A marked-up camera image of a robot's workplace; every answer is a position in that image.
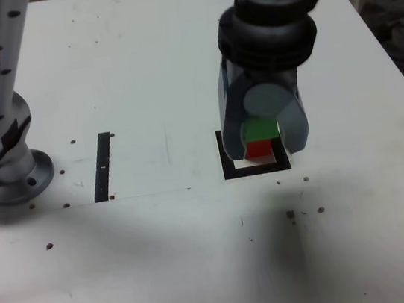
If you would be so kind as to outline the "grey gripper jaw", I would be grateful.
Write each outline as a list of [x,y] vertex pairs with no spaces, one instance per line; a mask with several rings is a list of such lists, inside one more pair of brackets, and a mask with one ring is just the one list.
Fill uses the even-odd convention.
[[223,148],[231,160],[243,160],[246,146],[242,124],[247,114],[243,106],[242,72],[224,57],[219,72],[218,104]]
[[274,120],[285,149],[294,154],[305,149],[309,123],[297,94],[282,84],[253,86],[244,96],[244,108],[252,116]]

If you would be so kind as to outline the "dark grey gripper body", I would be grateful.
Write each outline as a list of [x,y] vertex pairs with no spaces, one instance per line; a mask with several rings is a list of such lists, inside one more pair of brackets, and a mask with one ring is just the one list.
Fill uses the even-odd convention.
[[228,87],[232,86],[234,81],[241,75],[248,74],[253,83],[276,83],[284,86],[294,94],[298,94],[296,69],[290,69],[284,72],[246,71],[231,62],[226,62],[225,67]]

